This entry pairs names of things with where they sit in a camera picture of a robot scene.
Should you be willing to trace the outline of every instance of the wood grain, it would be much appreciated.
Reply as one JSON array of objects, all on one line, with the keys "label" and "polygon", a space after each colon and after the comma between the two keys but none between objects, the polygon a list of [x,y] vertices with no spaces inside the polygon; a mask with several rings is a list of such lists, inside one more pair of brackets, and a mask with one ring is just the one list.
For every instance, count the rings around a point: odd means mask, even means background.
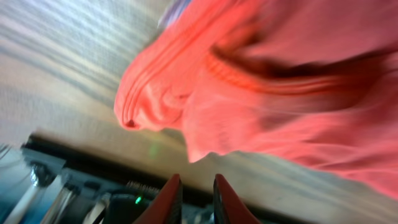
[{"label": "wood grain", "polygon": [[0,141],[31,132],[211,191],[222,173],[243,200],[315,223],[398,223],[398,203],[363,184],[259,155],[189,164],[172,130],[127,132],[113,115],[119,79],[156,35],[167,1],[0,1]]}]

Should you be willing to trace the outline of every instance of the coral fabric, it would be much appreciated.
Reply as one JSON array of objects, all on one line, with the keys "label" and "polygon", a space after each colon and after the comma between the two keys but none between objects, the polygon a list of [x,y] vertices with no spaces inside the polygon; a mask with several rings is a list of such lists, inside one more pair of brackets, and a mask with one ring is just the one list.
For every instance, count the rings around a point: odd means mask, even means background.
[{"label": "coral fabric", "polygon": [[272,154],[398,199],[398,2],[194,0],[137,56],[127,129],[180,129],[188,158]]}]

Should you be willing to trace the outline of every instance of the red cloth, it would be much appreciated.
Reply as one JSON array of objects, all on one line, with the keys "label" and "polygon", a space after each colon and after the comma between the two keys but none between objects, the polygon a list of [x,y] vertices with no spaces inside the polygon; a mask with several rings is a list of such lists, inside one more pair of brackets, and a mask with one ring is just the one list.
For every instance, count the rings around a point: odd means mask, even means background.
[{"label": "red cloth", "polygon": [[194,0],[114,110],[182,130],[190,162],[267,153],[398,198],[397,24],[397,1]]}]

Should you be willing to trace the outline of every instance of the green led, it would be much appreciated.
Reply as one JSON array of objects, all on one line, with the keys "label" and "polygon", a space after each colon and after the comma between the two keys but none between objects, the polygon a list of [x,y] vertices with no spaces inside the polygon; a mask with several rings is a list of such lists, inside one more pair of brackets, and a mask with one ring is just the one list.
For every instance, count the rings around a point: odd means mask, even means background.
[{"label": "green led", "polygon": [[141,201],[141,197],[138,197],[137,199],[136,199],[136,204],[138,204],[140,201]]}]

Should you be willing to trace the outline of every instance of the tabletop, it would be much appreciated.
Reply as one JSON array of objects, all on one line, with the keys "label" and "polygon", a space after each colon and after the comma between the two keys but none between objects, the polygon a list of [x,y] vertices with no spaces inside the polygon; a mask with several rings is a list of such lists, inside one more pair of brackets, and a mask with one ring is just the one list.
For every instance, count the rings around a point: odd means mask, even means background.
[{"label": "tabletop", "polygon": [[123,71],[159,34],[169,1],[1,0],[0,142],[40,133],[87,153],[211,192],[223,174],[247,203],[314,223],[398,223],[398,203],[367,186],[263,154],[189,164],[182,135],[119,127]]}]

